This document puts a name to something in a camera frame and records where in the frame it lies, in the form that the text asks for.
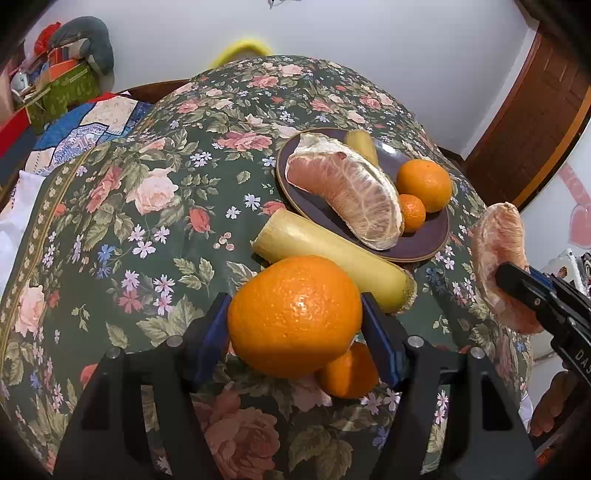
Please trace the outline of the medium orange tangerine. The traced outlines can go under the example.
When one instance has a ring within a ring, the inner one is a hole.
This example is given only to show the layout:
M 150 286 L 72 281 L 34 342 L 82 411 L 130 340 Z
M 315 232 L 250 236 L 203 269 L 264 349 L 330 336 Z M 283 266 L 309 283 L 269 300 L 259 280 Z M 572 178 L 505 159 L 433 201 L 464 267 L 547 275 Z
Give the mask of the medium orange tangerine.
M 379 373 L 365 343 L 353 342 L 341 357 L 315 373 L 325 393 L 341 399 L 359 399 L 379 383 Z

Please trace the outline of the large orange with sticker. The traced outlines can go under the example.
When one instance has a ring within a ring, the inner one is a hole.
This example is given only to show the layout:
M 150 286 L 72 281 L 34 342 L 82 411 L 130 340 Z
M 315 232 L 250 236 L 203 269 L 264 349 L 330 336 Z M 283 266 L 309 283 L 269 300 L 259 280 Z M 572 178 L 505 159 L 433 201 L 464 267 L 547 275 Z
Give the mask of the large orange with sticker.
M 361 330 L 356 283 L 318 256 L 274 263 L 240 287 L 228 308 L 233 351 L 267 376 L 297 379 L 346 353 Z

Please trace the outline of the small mandarin orange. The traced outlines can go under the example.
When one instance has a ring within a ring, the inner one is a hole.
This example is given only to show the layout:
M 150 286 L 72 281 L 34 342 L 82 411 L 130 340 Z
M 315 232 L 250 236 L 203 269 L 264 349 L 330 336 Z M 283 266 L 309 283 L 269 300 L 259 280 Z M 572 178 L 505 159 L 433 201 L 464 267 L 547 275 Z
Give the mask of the small mandarin orange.
M 399 203 L 404 216 L 406 234 L 414 234 L 425 224 L 427 212 L 423 202 L 416 196 L 400 194 Z

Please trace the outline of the peeled pomelo segment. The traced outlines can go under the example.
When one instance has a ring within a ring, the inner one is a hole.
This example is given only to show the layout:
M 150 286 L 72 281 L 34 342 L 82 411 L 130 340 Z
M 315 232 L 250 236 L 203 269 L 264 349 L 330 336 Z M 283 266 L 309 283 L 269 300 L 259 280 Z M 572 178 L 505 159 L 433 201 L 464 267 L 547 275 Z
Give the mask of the peeled pomelo segment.
M 384 170 L 338 139 L 304 132 L 284 167 L 287 183 L 322 198 L 374 250 L 396 246 L 405 221 L 397 188 Z

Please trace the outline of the brown wooden door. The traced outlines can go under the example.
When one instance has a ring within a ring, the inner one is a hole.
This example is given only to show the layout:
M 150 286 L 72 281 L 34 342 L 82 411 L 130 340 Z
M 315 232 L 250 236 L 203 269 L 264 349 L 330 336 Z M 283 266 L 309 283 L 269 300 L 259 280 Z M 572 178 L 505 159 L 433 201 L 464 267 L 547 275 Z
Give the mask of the brown wooden door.
M 590 74 L 555 36 L 539 28 L 524 65 L 465 175 L 488 205 L 520 209 L 566 158 L 590 112 Z

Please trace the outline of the white crumpled cloth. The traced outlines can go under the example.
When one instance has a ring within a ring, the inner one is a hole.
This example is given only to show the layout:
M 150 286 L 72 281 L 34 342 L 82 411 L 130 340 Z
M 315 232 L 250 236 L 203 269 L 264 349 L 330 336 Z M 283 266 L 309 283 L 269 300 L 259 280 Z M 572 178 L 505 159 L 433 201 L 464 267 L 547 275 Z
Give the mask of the white crumpled cloth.
M 1 293 L 4 293 L 8 283 L 20 243 L 44 180 L 43 176 L 21 170 L 12 202 L 7 206 L 7 212 L 1 214 Z

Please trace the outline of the blue patchwork quilt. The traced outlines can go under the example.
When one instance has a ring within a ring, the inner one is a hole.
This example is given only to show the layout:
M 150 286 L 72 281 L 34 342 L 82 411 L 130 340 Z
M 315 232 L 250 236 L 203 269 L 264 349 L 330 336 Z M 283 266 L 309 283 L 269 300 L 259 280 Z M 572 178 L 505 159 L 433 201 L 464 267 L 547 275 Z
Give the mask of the blue patchwork quilt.
M 151 109 L 150 103 L 111 93 L 75 107 L 43 131 L 24 170 L 47 176 L 93 147 L 126 136 Z

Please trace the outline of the green gift box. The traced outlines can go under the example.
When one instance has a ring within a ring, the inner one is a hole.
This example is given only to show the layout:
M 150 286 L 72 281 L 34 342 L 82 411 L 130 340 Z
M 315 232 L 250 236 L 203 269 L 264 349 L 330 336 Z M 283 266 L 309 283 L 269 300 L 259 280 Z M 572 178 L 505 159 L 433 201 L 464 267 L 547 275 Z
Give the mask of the green gift box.
M 25 102 L 29 123 L 36 134 L 41 134 L 47 125 L 101 95 L 94 70 L 81 63 L 35 92 Z

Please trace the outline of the red flat box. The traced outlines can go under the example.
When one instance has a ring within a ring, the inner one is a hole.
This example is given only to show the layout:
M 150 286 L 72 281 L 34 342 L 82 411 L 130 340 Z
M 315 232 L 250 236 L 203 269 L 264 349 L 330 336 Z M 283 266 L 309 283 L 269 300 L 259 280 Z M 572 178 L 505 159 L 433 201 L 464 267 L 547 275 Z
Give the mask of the red flat box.
M 3 156 L 25 133 L 32 133 L 31 120 L 26 108 L 20 108 L 1 124 L 0 155 Z

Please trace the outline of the grey stuffed plush toy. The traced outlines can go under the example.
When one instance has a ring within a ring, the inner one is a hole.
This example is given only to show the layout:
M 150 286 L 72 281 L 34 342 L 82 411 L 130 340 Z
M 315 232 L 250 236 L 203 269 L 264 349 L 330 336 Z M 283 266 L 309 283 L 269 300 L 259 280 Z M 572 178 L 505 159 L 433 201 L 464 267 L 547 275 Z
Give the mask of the grey stuffed plush toy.
M 49 51 L 65 49 L 69 59 L 84 60 L 101 76 L 113 72 L 114 55 L 106 24 L 82 16 L 61 25 L 49 39 Z

